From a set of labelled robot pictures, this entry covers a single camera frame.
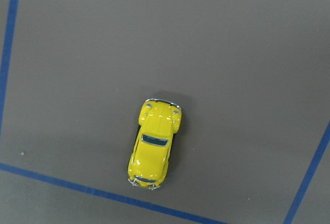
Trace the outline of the yellow beetle toy car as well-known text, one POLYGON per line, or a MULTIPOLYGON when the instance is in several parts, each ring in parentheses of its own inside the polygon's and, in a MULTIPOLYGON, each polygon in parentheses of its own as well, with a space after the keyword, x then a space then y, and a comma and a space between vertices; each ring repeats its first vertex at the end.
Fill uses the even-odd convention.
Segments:
POLYGON ((160 188, 167 175, 173 139, 181 120, 181 107, 171 101, 150 98, 143 103, 127 169, 132 186, 151 191, 160 188))

